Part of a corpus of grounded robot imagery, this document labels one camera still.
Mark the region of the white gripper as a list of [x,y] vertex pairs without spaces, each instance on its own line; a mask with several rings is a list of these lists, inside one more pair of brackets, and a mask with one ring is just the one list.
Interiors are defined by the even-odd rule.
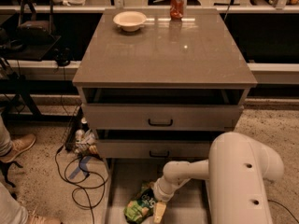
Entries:
[[164,177],[158,178],[154,183],[153,194],[158,201],[154,206],[153,212],[153,222],[155,224],[161,223],[164,212],[166,210],[166,203],[168,203],[172,199],[175,192],[183,185],[183,182],[170,182]]

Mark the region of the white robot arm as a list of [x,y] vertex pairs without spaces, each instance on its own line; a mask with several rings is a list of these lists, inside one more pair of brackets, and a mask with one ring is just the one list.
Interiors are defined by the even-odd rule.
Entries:
[[208,182],[212,224],[273,224],[265,179],[279,180],[284,164],[271,147],[244,134],[229,132],[212,143],[204,161],[170,161],[153,186],[160,219],[175,192],[192,179]]

